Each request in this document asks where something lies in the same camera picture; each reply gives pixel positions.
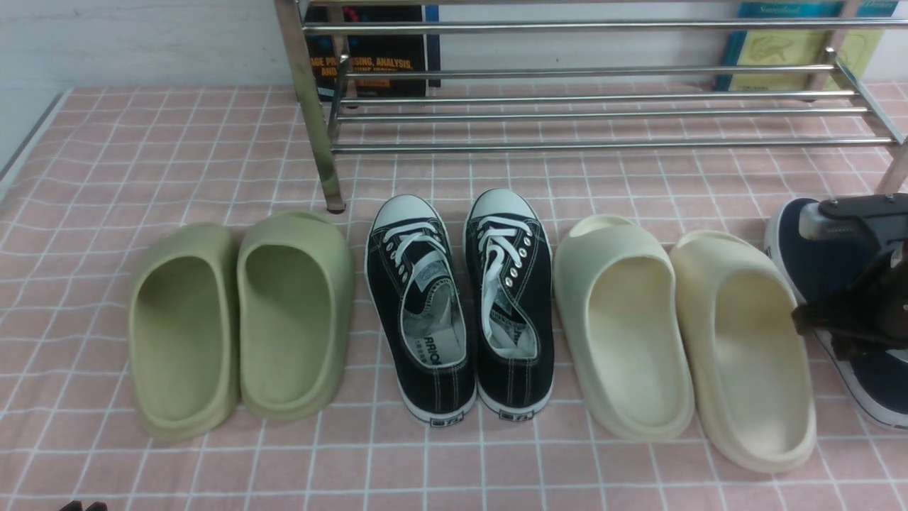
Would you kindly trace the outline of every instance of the chrome rack bar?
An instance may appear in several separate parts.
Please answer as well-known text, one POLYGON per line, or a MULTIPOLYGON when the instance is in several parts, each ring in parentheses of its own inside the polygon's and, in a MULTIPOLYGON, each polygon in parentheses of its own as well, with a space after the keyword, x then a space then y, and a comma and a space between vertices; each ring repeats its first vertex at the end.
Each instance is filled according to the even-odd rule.
POLYGON ((893 145, 895 141, 885 136, 851 137, 805 137, 805 138, 703 138, 703 139, 662 139, 627 140, 603 142, 525 142, 520 144, 365 144, 334 146, 339 155, 372 155, 380 153, 508 153, 523 151, 589 151, 624 149, 731 149, 746 147, 876 147, 893 145))
POLYGON ((809 65, 678 65, 669 67, 608 67, 586 69, 502 69, 464 71, 390 71, 374 73, 353 72, 350 80, 381 78, 394 80, 473 80, 484 78, 583 78, 604 76, 661 76, 661 75, 764 75, 781 73, 821 73, 835 70, 832 64, 809 65))
MULTIPOLYGON (((747 148, 747 147, 885 147, 893 156, 893 162, 879 184, 879 191, 891 193, 897 190, 908 177, 908 143, 898 128, 889 120, 883 110, 875 103, 868 91, 848 70, 835 52, 841 45, 848 30, 851 29, 908 29, 908 20, 892 18, 855 18, 855 9, 860 0, 845 0, 844 8, 836 18, 751 18, 751 19, 661 19, 661 20, 597 20, 597 21, 535 21, 535 22, 443 22, 443 23, 388 23, 367 22, 345 23, 344 5, 424 5, 425 0, 272 0, 277 12, 288 63, 291 67, 294 90, 299 100, 302 118, 311 142, 315 165, 319 171, 322 190, 328 210, 340 213, 344 209, 340 181, 337 176, 335 155, 337 154, 403 154, 403 153, 488 153, 510 151, 584 151, 584 150, 631 150, 631 149, 709 149, 709 148, 747 148), (310 4, 328 7, 328 23, 305 23, 304 15, 310 4), (742 66, 656 66, 656 67, 611 67, 580 69, 511 69, 511 70, 451 70, 451 71, 378 71, 375 73, 357 72, 351 68, 348 35, 455 35, 455 34, 488 34, 488 33, 524 33, 543 32, 584 33, 589 31, 685 31, 685 30, 824 30, 826 32, 825 59, 809 65, 742 65, 742 66), (325 118, 316 83, 311 72, 310 58, 306 45, 309 35, 328 35, 334 43, 334 52, 338 57, 338 84, 335 87, 331 110, 325 118), (361 79, 388 80, 457 80, 457 79, 524 79, 569 77, 616 77, 616 76, 666 76, 666 75, 743 75, 743 74, 800 74, 806 75, 806 90, 793 92, 691 92, 691 93, 653 93, 653 94, 590 94, 590 95, 545 95, 542 97, 432 97, 417 98, 358 98, 355 82, 361 79), (844 90, 823 91, 822 88, 831 76, 844 90), (731 101, 782 101, 817 99, 847 99, 850 106, 841 107, 754 107, 745 108, 715 105, 709 102, 731 101), (654 109, 651 111, 612 111, 598 112, 489 112, 471 113, 464 108, 461 113, 366 113, 352 115, 342 107, 354 106, 403 106, 403 105, 539 105, 574 103, 616 103, 616 102, 685 102, 706 103, 706 107, 688 109, 654 109), (478 144, 338 144, 338 135, 342 123, 446 123, 446 122, 480 122, 511 120, 609 120, 634 118, 646 120, 652 118, 677 117, 718 117, 718 116, 756 116, 778 115, 779 118, 806 115, 859 115, 873 131, 873 135, 824 136, 786 138, 668 138, 657 140, 592 140, 575 142, 481 142, 478 144)), ((487 0, 432 0, 440 5, 481 5, 487 0)), ((502 4, 591 4, 605 3, 612 0, 502 0, 502 4)), ((695 0, 701 2, 724 0, 695 0)))
POLYGON ((306 4, 300 10, 297 0, 274 0, 274 10, 278 16, 284 48, 287 50, 287 64, 290 65, 293 78, 293 90, 300 103, 302 120, 306 125, 315 167, 319 171, 321 191, 325 195, 328 211, 342 213, 346 208, 341 196, 341 183, 334 165, 334 154, 331 151, 331 138, 321 110, 321 101, 315 75, 312 74, 309 60, 309 49, 306 47, 306 36, 301 30, 306 4))
POLYGON ((626 112, 553 112, 550 114, 399 114, 399 115, 345 115, 337 116, 344 123, 478 123, 503 121, 549 121, 591 119, 680 119, 685 117, 759 117, 785 115, 791 117, 820 115, 864 115, 864 106, 842 108, 691 108, 674 110, 630 110, 626 112))
POLYGON ((598 30, 852 30, 906 28, 898 18, 753 18, 736 20, 618 20, 565 22, 311 23, 306 35, 448 35, 507 32, 590 32, 598 30))
POLYGON ((400 105, 534 105, 557 103, 636 103, 658 101, 753 101, 850 99, 855 92, 841 91, 751 91, 751 92, 688 92, 612 95, 541 95, 519 97, 345 97, 341 106, 400 106, 400 105))
POLYGON ((341 127, 338 119, 338 113, 341 111, 341 99, 344 96, 344 89, 347 88, 347 73, 352 67, 353 59, 349 55, 341 55, 338 62, 337 84, 334 86, 334 96, 331 98, 331 113, 328 115, 328 136, 331 142, 337 142, 338 129, 341 127))
MULTIPOLYGON (((840 18, 854 18, 857 16, 858 9, 861 8, 862 0, 845 0, 842 4, 842 10, 839 11, 840 18)), ((832 51, 837 52, 839 48, 842 47, 842 43, 845 38, 848 36, 847 30, 830 30, 826 34, 826 42, 823 45, 823 49, 832 49, 832 51)), ((810 79, 807 81, 807 88, 810 90, 822 90, 828 81, 830 74, 829 73, 817 73, 816 75, 811 75, 810 79)))
POLYGON ((905 136, 876 103, 864 84, 848 69, 842 57, 828 48, 826 53, 826 58, 835 62, 837 68, 836 72, 832 74, 835 84, 841 88, 851 87, 858 94, 852 99, 852 103, 867 108, 865 120, 873 133, 878 136, 891 137, 895 141, 894 145, 888 147, 893 161, 876 188, 878 194, 894 194, 902 187, 905 178, 908 178, 908 143, 906 143, 905 136))

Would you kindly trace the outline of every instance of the white rubber sole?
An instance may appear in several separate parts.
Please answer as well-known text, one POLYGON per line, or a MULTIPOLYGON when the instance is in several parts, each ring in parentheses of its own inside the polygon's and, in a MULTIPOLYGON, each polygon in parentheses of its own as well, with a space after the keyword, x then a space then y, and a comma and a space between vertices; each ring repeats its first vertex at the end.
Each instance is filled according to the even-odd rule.
MULTIPOLYGON (((465 262, 467 261, 467 224, 469 223, 470 218, 473 217, 473 211, 476 209, 476 202, 486 192, 483 192, 482 194, 479 194, 479 197, 476 197, 476 200, 473 201, 473 205, 469 209, 469 213, 467 213, 467 218, 464 219, 464 222, 463 222, 463 232, 462 232, 462 236, 460 238, 460 251, 461 251, 461 256, 463 256, 463 260, 465 262)), ((533 206, 530 205, 529 202, 527 202, 527 199, 521 197, 518 194, 514 194, 514 195, 520 197, 520 200, 522 200, 527 205, 529 210, 533 213, 533 216, 541 224, 542 221, 539 220, 539 215, 536 214, 536 210, 533 209, 533 206)), ((543 230, 543 234, 546 236, 546 248, 548 249, 548 260, 549 260, 549 262, 551 262, 552 261, 552 245, 548 242, 548 234, 545 232, 545 230, 543 230)), ((552 295, 552 286, 550 283, 549 283, 549 287, 548 287, 548 294, 550 296, 552 295)), ((525 421, 532 419, 534 416, 536 416, 536 414, 539 413, 540 410, 542 410, 543 406, 545 406, 546 403, 548 403, 548 400, 552 397, 552 389, 555 388, 555 380, 554 380, 554 376, 553 376, 552 384, 548 387, 548 392, 546 392, 546 396, 543 397, 541 401, 539 401, 538 403, 536 403, 532 406, 528 406, 526 408, 513 408, 511 406, 502 405, 501 403, 495 401, 494 399, 489 397, 488 394, 486 394, 485 390, 482 389, 482 386, 479 384, 478 377, 476 379, 476 388, 479 390, 479 398, 482 399, 482 402, 485 403, 486 407, 489 410, 491 410, 492 412, 494 412, 498 416, 498 418, 500 418, 502 420, 511 421, 511 422, 525 422, 525 421)))
POLYGON ((407 407, 407 410, 410 411, 414 417, 416 417, 416 420, 429 427, 435 428, 454 426, 455 424, 462 422, 464 417, 467 416, 467 412, 476 403, 476 387, 473 387, 473 396, 470 396, 464 406, 461 406, 449 414, 432 414, 414 405, 403 392, 403 388, 400 386, 400 380, 398 380, 398 390, 400 391, 400 397, 403 398, 403 405, 407 407))
MULTIPOLYGON (((441 215, 439 215, 439 212, 436 211, 435 207, 433 207, 431 204, 426 202, 426 205, 429 207, 429 209, 432 210, 432 213, 441 222, 441 229, 445 232, 445 239, 447 239, 450 242, 451 238, 448 235, 448 227, 445 225, 444 220, 441 219, 441 215)), ((369 228, 370 234, 375 229, 376 220, 378 220, 378 215, 376 215, 375 220, 372 220, 372 225, 369 228)), ((369 240, 368 240, 368 238, 366 240, 365 252, 366 252, 366 256, 365 256, 365 259, 363 262, 363 271, 365 271, 365 269, 369 267, 369 240)), ((372 300, 372 305, 375 306, 375 295, 372 293, 372 286, 369 284, 368 278, 366 278, 366 287, 369 289, 369 299, 372 300)), ((457 299, 459 302, 460 301, 460 292, 457 290, 456 287, 455 287, 454 291, 455 291, 455 293, 457 293, 457 299)), ((467 415, 467 412, 473 407, 473 404, 476 403, 476 389, 474 388, 473 396, 471 396, 470 399, 467 400, 467 403, 464 406, 458 408, 456 411, 451 412, 449 414, 432 414, 431 412, 427 412, 427 411, 419 408, 418 406, 414 405, 412 401, 410 401, 410 399, 407 397, 407 394, 403 391, 403 387, 400 386, 399 379, 397 381, 397 384, 398 384, 398 390, 400 391, 400 397, 403 399, 404 406, 407 407, 407 410, 409 410, 410 413, 414 417, 416 417, 417 420, 419 420, 423 424, 429 425, 429 427, 454 426, 455 424, 457 424, 458 422, 461 422, 463 420, 463 418, 467 415)))
POLYGON ((552 390, 555 388, 554 382, 553 385, 548 387, 548 392, 546 396, 543 397, 538 403, 527 406, 526 408, 514 408, 511 406, 505 406, 499 403, 498 401, 489 397, 486 394, 486 391, 482 389, 482 385, 479 384, 479 381, 476 382, 476 388, 479 389, 479 398, 482 399, 482 402, 486 407, 492 411, 498 418, 502 420, 507 420, 510 422, 526 422, 532 419, 536 414, 538 414, 542 408, 546 406, 548 400, 552 397, 552 390))
MULTIPOLYGON (((785 263, 782 260, 782 252, 778 249, 779 246, 779 225, 782 222, 782 211, 785 208, 779 209, 778 212, 773 215, 769 220, 769 224, 766 226, 766 235, 763 240, 764 252, 770 259, 773 260, 775 267, 778 268, 779 273, 781 273, 785 280, 788 281, 788 285, 792 288, 794 297, 797 299, 798 304, 803 304, 806 302, 804 296, 801 295, 801 292, 798 291, 795 282, 792 280, 792 277, 788 275, 787 270, 785 270, 785 263)), ((857 381, 857 376, 854 375, 854 370, 851 367, 851 364, 848 362, 843 362, 835 358, 835 353, 833 351, 833 337, 829 332, 818 331, 814 333, 816 341, 823 347, 823 350, 826 354, 829 355, 830 360, 832 360, 835 370, 839 373, 839 376, 842 378, 845 389, 848 391, 848 394, 852 397, 853 401, 857 404, 858 409, 861 411, 861 415, 866 417, 871 422, 882 426, 890 427, 895 429, 908 429, 908 415, 899 414, 886 408, 885 406, 880 405, 876 402, 875 399, 870 397, 869 394, 864 390, 864 387, 861 386, 861 383, 857 381)))
POLYGON ((861 415, 882 427, 908 429, 908 415, 894 412, 877 403, 875 399, 867 394, 864 387, 861 386, 861 383, 857 381, 857 376, 854 375, 851 365, 847 362, 836 360, 832 345, 833 337, 829 332, 821 331, 817 332, 815 335, 816 339, 820 342, 820 346, 823 347, 823 350, 825 350, 829 355, 829 358, 832 359, 835 369, 839 372, 839 376, 845 383, 845 389, 848 390, 848 394, 851 395, 852 399, 857 404, 858 409, 861 411, 861 415))

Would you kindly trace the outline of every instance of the white rubber toe cap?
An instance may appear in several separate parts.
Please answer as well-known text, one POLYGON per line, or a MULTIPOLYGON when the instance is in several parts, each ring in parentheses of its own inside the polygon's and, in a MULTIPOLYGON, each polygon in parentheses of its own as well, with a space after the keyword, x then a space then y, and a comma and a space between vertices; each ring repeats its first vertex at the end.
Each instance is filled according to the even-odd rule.
POLYGON ((476 204, 473 205, 473 211, 470 216, 498 215, 501 213, 536 218, 533 209, 529 207, 523 197, 505 188, 492 188, 483 192, 476 199, 476 204))
POLYGON ((438 214, 429 203, 415 195, 397 195, 381 207, 372 228, 384 227, 411 218, 438 218, 438 214))

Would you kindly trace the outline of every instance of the book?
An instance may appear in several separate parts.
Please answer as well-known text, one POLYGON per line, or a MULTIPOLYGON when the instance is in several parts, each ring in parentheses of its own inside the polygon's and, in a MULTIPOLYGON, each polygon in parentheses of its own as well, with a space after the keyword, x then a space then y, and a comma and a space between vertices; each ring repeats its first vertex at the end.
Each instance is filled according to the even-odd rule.
MULTIPOLYGON (((420 5, 345 6, 343 13, 344 21, 348 23, 421 22, 424 15, 420 5)), ((306 22, 327 20, 324 7, 313 7, 306 13, 306 22)), ((333 40, 329 35, 310 35, 306 44, 319 97, 322 101, 330 101, 334 97, 338 74, 333 40)), ((425 71, 427 67, 425 35, 350 35, 348 44, 353 59, 352 70, 356 72, 425 71)), ((419 97, 426 95, 426 81, 357 80, 356 91, 363 97, 419 97)))
MULTIPOLYGON (((744 2, 738 9, 739 18, 773 17, 837 17, 844 2, 744 2)), ((889 17, 898 2, 865 1, 857 17, 889 17)), ((753 30, 737 31, 728 37, 722 55, 722 65, 799 65, 820 62, 828 31, 825 30, 753 30)), ((882 30, 850 30, 839 56, 855 76, 861 77, 873 52, 883 36, 882 30)), ((715 89, 728 91, 803 90, 809 75, 720 75, 715 89)), ((825 89, 835 90, 832 78, 825 89)))

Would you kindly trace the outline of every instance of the floor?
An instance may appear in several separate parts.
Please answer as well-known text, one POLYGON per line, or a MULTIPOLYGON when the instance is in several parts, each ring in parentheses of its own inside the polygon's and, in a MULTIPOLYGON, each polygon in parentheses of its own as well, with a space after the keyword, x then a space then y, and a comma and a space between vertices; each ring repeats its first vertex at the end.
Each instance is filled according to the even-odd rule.
MULTIPOLYGON (((872 89, 908 128, 908 83, 872 89)), ((367 142, 862 130, 850 118, 810 117, 349 128, 344 138, 367 142)), ((905 509, 908 436, 859 417, 813 341, 820 440, 788 474, 737 468, 696 421, 660 444, 613 437, 583 407, 560 328, 554 395, 536 420, 506 423, 477 404, 464 423, 429 431, 400 402, 361 273, 343 384, 322 413, 265 423, 241 407, 206 436, 151 441, 126 365, 130 269, 178 225, 225 223, 239 236, 277 211, 323 211, 306 140, 286 87, 85 89, 64 99, 0 203, 0 507, 54 511, 79 497, 157 511, 905 509)), ((888 161, 876 149, 352 156, 339 162, 349 207, 331 220, 359 267, 388 197, 430 199, 456 245, 470 199, 492 186, 525 196, 553 242, 596 212, 627 216, 666 246, 697 228, 759 245, 765 219, 789 198, 868 193, 888 161)))

